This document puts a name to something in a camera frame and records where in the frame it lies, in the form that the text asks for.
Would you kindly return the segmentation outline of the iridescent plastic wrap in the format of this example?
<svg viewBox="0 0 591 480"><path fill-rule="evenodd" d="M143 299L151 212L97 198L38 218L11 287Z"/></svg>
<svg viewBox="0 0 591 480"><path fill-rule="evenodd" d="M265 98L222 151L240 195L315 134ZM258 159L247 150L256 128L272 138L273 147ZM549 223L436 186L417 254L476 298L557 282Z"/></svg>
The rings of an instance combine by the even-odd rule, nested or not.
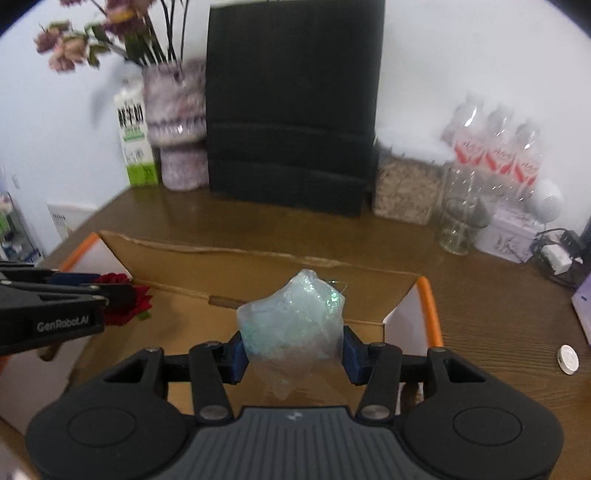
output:
<svg viewBox="0 0 591 480"><path fill-rule="evenodd" d="M236 311L250 365L284 400L318 367L342 359L346 298L303 269L269 297Z"/></svg>

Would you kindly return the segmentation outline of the red artificial rose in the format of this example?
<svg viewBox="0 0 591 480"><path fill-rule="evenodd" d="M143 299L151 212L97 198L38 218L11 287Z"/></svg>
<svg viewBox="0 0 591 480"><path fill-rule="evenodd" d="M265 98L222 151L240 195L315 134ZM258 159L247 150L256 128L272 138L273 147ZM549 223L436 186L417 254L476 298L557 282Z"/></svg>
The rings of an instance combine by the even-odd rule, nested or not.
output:
<svg viewBox="0 0 591 480"><path fill-rule="evenodd" d="M109 273L93 280L98 293L108 300L103 310L105 326L124 326L151 309L150 288L134 284L125 274Z"/></svg>

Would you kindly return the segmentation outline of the orange pumpkin cardboard box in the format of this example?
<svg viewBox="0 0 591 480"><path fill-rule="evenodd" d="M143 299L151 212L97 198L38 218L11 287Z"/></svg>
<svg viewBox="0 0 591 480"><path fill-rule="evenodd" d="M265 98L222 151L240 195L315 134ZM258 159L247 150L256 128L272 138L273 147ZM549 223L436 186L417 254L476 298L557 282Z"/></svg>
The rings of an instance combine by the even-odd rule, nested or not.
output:
<svg viewBox="0 0 591 480"><path fill-rule="evenodd" d="M304 269L345 295L345 322L367 342L423 355L443 343L427 278L314 257L158 244L102 232L88 236L61 264L65 272L124 273L150 289L147 320L64 343L54 359L37 351L1 364L1 418L24 432L32 417L72 381L85 381L138 350L181 354L207 340L228 340L236 308L270 296Z"/></svg>

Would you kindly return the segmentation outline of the clear container of pellets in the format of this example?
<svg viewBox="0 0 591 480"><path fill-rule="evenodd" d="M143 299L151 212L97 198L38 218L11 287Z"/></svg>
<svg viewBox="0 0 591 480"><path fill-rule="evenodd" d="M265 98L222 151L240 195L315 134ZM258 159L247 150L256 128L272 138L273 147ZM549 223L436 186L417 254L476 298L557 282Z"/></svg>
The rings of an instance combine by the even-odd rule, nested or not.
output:
<svg viewBox="0 0 591 480"><path fill-rule="evenodd" d="M452 162L450 147L439 140L402 140L388 130L377 136L375 147L373 213L389 220L429 224Z"/></svg>

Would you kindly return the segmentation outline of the small white round lid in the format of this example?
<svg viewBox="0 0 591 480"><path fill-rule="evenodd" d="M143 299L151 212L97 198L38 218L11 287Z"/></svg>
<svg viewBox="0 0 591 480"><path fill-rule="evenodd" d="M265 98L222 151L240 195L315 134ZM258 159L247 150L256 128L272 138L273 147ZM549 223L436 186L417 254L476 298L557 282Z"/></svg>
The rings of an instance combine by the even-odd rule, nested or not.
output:
<svg viewBox="0 0 591 480"><path fill-rule="evenodd" d="M567 344L559 347L557 362L560 369L567 375L574 375L580 367L578 354L573 347Z"/></svg>

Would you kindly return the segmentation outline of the empty drinking glass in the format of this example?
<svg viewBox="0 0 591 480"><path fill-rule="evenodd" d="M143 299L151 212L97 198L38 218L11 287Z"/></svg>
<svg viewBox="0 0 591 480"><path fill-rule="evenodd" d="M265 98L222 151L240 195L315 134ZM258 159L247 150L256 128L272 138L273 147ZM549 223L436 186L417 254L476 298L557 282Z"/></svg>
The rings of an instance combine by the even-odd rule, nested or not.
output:
<svg viewBox="0 0 591 480"><path fill-rule="evenodd" d="M440 246L454 255L467 255L493 213L493 195L483 172L471 165L453 164L442 194Z"/></svg>

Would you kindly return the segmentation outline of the white charger plug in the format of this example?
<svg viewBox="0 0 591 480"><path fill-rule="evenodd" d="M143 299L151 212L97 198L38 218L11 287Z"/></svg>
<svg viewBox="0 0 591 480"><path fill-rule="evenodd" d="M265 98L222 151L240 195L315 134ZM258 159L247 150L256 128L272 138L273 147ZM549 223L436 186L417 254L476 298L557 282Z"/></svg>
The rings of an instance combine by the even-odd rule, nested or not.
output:
<svg viewBox="0 0 591 480"><path fill-rule="evenodd" d="M545 245L541 249L541 255L551 267L554 275L562 275L572 266L570 255L558 244Z"/></svg>

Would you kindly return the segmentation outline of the green white milk carton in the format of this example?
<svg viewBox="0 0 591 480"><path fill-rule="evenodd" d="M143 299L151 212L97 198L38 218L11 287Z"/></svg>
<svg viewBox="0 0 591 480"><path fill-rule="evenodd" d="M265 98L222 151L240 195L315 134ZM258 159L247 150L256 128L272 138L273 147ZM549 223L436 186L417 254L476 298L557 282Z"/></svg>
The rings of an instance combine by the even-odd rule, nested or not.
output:
<svg viewBox="0 0 591 480"><path fill-rule="evenodd" d="M159 183L153 150L147 138L143 80L132 76L123 80L114 96L119 140L124 166L132 187Z"/></svg>

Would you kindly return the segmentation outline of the white round speaker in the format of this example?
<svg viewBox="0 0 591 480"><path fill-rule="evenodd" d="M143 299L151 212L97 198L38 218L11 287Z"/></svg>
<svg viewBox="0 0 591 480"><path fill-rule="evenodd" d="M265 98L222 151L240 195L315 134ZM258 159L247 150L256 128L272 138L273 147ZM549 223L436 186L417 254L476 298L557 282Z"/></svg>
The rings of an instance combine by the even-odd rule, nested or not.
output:
<svg viewBox="0 0 591 480"><path fill-rule="evenodd" d="M537 180L527 201L528 211L543 224L557 220L563 210L564 197L549 179Z"/></svg>

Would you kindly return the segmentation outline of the middle water bottle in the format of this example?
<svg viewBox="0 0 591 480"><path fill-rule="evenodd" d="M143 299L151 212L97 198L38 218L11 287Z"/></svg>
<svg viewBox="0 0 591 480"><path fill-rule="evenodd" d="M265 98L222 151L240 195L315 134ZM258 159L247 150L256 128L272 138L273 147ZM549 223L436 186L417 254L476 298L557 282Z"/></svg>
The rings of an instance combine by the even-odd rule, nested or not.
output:
<svg viewBox="0 0 591 480"><path fill-rule="evenodd" d="M486 195L498 204L510 186L511 171L515 160L512 146L512 121L514 111L500 104L486 123L486 148L481 167L484 171Z"/></svg>

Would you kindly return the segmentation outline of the water bottle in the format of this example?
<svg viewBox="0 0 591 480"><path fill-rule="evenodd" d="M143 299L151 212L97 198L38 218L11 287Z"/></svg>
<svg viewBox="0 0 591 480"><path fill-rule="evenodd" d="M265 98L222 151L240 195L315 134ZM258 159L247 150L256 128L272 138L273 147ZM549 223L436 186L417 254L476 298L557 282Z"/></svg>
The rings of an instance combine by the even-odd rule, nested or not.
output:
<svg viewBox="0 0 591 480"><path fill-rule="evenodd" d="M507 200L512 207L522 207L533 192L543 162L541 128L533 120L519 125L511 139L514 154Z"/></svg>
<svg viewBox="0 0 591 480"><path fill-rule="evenodd" d="M510 186L511 171L515 160L512 146L512 121L514 111L500 104L486 123L486 148L481 167L484 171L486 195L498 204Z"/></svg>
<svg viewBox="0 0 591 480"><path fill-rule="evenodd" d="M484 98L469 93L454 111L441 138L455 153L455 163L474 171L486 150L486 115Z"/></svg>

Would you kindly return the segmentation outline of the left water bottle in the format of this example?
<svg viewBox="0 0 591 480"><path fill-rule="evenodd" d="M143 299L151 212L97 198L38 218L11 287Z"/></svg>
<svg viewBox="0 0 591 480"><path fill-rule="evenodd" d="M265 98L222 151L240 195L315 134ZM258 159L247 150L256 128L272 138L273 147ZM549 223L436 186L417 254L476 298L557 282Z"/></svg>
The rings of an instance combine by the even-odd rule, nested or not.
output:
<svg viewBox="0 0 591 480"><path fill-rule="evenodd" d="M454 111L441 138L455 153L455 163L474 171L486 150L486 115L484 98L469 93Z"/></svg>

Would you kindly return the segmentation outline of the purple textured vase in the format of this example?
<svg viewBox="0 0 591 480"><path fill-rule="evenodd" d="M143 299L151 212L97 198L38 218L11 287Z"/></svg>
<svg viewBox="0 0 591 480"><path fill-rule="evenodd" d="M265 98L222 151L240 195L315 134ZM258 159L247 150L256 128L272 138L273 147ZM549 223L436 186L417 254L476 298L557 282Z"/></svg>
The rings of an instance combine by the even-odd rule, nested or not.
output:
<svg viewBox="0 0 591 480"><path fill-rule="evenodd" d="M207 186L204 60L146 67L143 97L148 141L158 151L163 185L171 191Z"/></svg>

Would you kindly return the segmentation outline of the dried pink rose bouquet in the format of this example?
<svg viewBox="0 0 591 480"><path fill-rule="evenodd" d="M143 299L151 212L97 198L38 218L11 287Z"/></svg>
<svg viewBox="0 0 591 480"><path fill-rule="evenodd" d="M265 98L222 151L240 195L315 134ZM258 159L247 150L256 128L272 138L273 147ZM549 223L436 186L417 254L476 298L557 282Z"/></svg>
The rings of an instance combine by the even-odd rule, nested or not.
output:
<svg viewBox="0 0 591 480"><path fill-rule="evenodd" d="M188 1L95 1L101 17L77 29L69 20L40 27L36 52L48 67L68 73L79 65L97 69L115 54L140 67L177 63L184 58Z"/></svg>

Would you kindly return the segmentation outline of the black paper shopping bag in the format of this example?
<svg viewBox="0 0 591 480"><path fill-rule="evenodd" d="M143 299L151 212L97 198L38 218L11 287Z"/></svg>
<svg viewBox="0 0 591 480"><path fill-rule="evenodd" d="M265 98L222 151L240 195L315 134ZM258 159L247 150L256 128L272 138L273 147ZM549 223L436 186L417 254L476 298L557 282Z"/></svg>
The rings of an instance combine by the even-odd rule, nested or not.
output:
<svg viewBox="0 0 591 480"><path fill-rule="evenodd" d="M376 169L381 1L214 5L206 50L209 186L356 216Z"/></svg>

